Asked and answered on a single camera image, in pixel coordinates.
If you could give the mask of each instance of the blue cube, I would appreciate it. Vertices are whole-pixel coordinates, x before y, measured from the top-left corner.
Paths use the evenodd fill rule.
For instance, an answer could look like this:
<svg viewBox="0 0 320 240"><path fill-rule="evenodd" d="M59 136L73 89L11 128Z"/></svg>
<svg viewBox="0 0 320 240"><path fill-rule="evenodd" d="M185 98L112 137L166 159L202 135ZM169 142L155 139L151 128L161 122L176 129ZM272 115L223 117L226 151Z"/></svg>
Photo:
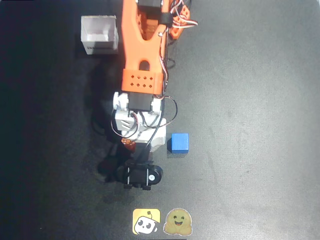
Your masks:
<svg viewBox="0 0 320 240"><path fill-rule="evenodd" d="M173 154L187 154L189 152L188 133L173 133L171 143L171 151Z"/></svg>

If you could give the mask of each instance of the smiley face sticker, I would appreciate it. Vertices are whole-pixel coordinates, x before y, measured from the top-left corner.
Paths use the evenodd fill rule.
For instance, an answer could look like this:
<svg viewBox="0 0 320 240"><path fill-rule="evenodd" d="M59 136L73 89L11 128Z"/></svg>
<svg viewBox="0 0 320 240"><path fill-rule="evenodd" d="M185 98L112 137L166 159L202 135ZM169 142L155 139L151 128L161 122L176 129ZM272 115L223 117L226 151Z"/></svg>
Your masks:
<svg viewBox="0 0 320 240"><path fill-rule="evenodd" d="M163 231L169 235L191 235L193 231L191 215L183 208L171 210L166 216Z"/></svg>

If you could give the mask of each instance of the cable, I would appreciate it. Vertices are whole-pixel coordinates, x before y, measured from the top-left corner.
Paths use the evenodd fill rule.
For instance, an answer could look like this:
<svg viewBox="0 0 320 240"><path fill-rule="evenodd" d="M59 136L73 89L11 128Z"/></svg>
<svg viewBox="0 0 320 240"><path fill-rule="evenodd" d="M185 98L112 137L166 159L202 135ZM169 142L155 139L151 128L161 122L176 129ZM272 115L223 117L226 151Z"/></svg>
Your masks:
<svg viewBox="0 0 320 240"><path fill-rule="evenodd" d="M160 114L159 123L158 123L158 125L156 126L156 128L155 128L152 136L151 136L150 139L149 139L149 141L146 143L145 148L140 152L140 154L139 154L138 157L136 158L136 161L135 161L135 163L134 163L134 167L131 167L130 170L129 170L129 172L124 175L124 179L125 179L125 180L128 179L128 177L129 177L130 174L132 173L132 170L131 170L131 169L132 169L132 168L134 169L134 168L137 166L137 164L138 164L139 160L141 159L142 155L144 154L144 152L146 151L146 149L148 149L148 146L151 144L152 140L154 139L155 135L157 134L157 132L158 132L158 130L159 130L159 128L160 128L160 124L161 124L161 122L162 122L162 119L164 118L164 112L165 112L165 100L163 99L163 100L162 100L161 114Z"/></svg>
<svg viewBox="0 0 320 240"><path fill-rule="evenodd" d="M181 25L179 22L173 21L174 24L172 25L172 27L173 27L173 28L177 28L177 29L187 29L187 28L192 28L192 27L194 27L194 26L197 26L197 25L198 25L198 22L197 22L197 21L187 20L187 19L185 19L186 16L184 16L184 15L181 16L181 15L179 14L178 7L179 7L181 4L182 4L183 6L185 5L185 3L184 3L183 0L179 0L179 2L178 2L176 5L172 6L171 9L170 9L170 13L173 14L174 11L175 11L175 13L176 13L176 15L179 17L179 19L181 19L183 22L185 22L185 23L187 23L187 24L189 24L189 25Z"/></svg>
<svg viewBox="0 0 320 240"><path fill-rule="evenodd" d="M134 118L134 122L135 122L135 124L136 124L136 127L135 127L134 133L131 134L130 136L123 136L123 135L117 133L116 130L115 130L115 128L114 128L114 125L113 125L113 123L112 123L112 118L111 118L111 128L112 128L112 130L114 131L115 134L117 134L118 136L120 136L120 137L122 137L122 138L124 138L124 139L129 139L129 138L131 138L132 136L134 136L134 135L138 132L139 127L140 127L140 125L139 125L139 120L138 120L138 116L137 116L137 114L135 114L134 112L132 113L132 115L133 115L133 118Z"/></svg>
<svg viewBox="0 0 320 240"><path fill-rule="evenodd" d="M170 121L168 121L166 124L161 125L159 128L166 127L166 126L168 126L169 124L171 124L171 123L176 119L176 117L177 117L177 115L178 115L178 104L177 104L177 102L173 99L173 97L171 97L171 96L165 96L164 98L170 99L171 101L174 102L174 104L175 104L175 115L174 115L174 117L173 117ZM155 128L157 127L157 126L149 126L149 125L147 124L147 122L146 122L146 118L145 118L144 114L143 114L141 111L140 111L140 114L141 114L141 116L142 116L142 120L144 121L145 125L146 125L148 128L150 128L150 129L155 129Z"/></svg>

